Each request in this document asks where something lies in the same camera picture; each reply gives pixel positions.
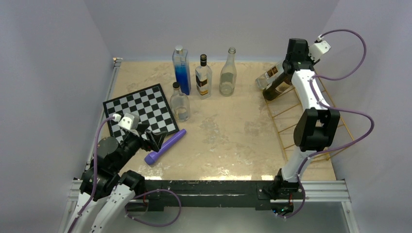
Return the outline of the dark green wine bottle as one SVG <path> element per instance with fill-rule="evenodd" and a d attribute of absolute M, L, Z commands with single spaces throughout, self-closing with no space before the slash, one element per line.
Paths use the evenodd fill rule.
<path fill-rule="evenodd" d="M 272 101 L 292 86 L 292 75 L 281 73 L 262 91 L 263 97 Z"/>

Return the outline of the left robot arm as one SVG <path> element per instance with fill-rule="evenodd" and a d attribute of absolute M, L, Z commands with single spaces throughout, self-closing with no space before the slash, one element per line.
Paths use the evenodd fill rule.
<path fill-rule="evenodd" d="M 143 131 L 133 130 L 129 132 L 123 142 L 118 142 L 114 137 L 100 139 L 100 132 L 107 118 L 98 127 L 93 148 L 93 160 L 90 168 L 82 174 L 80 194 L 76 209 L 72 215 L 67 233 L 80 233 L 91 228 L 89 221 L 99 213 L 117 185 L 126 186 L 126 193 L 134 199 L 143 196 L 145 185 L 141 183 L 144 179 L 135 172 L 127 172 L 119 176 L 119 171 L 140 149 L 158 152 L 167 132 L 152 132 L 148 130 L 148 124 L 139 124 L 138 128 Z"/>

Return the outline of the blue square glass bottle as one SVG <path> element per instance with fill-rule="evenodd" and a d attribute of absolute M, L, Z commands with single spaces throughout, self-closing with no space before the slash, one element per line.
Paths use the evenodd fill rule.
<path fill-rule="evenodd" d="M 188 50 L 178 45 L 172 54 L 172 62 L 176 81 L 179 83 L 184 94 L 189 95 L 191 91 Z"/>

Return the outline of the clear round short bottle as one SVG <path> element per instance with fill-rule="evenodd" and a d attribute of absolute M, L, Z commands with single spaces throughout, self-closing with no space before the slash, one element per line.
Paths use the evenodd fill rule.
<path fill-rule="evenodd" d="M 173 94 L 170 97 L 170 106 L 175 120 L 184 122 L 190 118 L 189 98 L 181 90 L 180 84 L 172 84 Z"/>

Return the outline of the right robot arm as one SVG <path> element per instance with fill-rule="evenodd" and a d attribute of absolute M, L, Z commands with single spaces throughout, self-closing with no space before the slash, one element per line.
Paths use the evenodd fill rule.
<path fill-rule="evenodd" d="M 314 63 L 330 46 L 326 42 L 317 42 L 312 47 L 317 49 L 317 52 L 310 52 L 305 39 L 291 38 L 282 63 L 283 72 L 272 83 L 275 87 L 281 83 L 291 83 L 303 108 L 293 131 L 293 155 L 279 170 L 273 184 L 273 192 L 280 198 L 300 189 L 299 181 L 303 172 L 315 153 L 332 144 L 340 120 L 339 111 L 320 105 L 323 97 L 313 79 Z"/>

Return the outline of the clear square black-label bottle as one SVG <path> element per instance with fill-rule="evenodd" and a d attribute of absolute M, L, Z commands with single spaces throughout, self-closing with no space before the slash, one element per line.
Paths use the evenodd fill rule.
<path fill-rule="evenodd" d="M 207 55 L 200 55 L 200 65 L 195 68 L 196 88 L 200 99 L 206 99 L 211 96 L 212 88 L 212 70 L 207 64 Z"/>

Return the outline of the clear wine bottle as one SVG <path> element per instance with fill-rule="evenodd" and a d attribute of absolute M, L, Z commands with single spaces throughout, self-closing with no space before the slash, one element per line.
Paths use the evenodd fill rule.
<path fill-rule="evenodd" d="M 220 73 L 219 92 L 221 95 L 231 96 L 235 89 L 237 70 L 235 67 L 236 49 L 230 47 L 228 49 L 228 56 Z"/>

